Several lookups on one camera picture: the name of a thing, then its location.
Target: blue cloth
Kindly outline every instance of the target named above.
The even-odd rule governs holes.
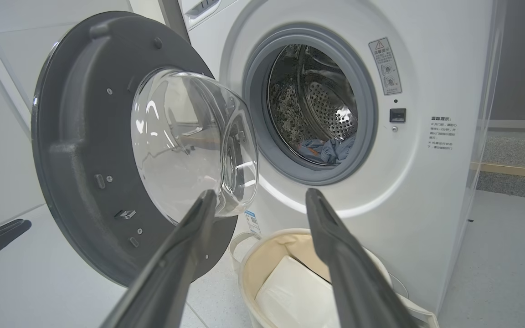
[[[298,153],[313,162],[340,164],[350,153],[356,136],[352,135],[341,143],[337,139],[322,141],[319,139],[305,140],[298,146]]]

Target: washing machine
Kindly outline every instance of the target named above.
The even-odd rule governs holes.
[[[250,108],[261,154],[252,229],[307,227],[315,187],[410,299],[438,312],[475,189],[505,3],[180,4],[192,46]]]

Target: blue and white sticker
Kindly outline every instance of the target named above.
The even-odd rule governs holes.
[[[249,210],[246,210],[244,212],[244,217],[246,218],[246,222],[248,223],[248,228],[250,229],[250,231],[260,236],[261,228],[258,227],[256,215],[254,215],[254,213],[250,212]]]

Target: transparent glass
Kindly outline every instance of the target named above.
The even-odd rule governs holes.
[[[161,69],[139,86],[131,112],[139,175],[174,224],[206,189],[217,216],[246,210],[258,185],[252,119],[239,96],[204,75]]]

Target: clothing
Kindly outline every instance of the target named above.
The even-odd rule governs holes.
[[[341,143],[337,139],[329,139],[328,141],[310,139],[300,143],[297,151],[301,156],[313,162],[340,164],[348,157],[355,140],[355,135]]]

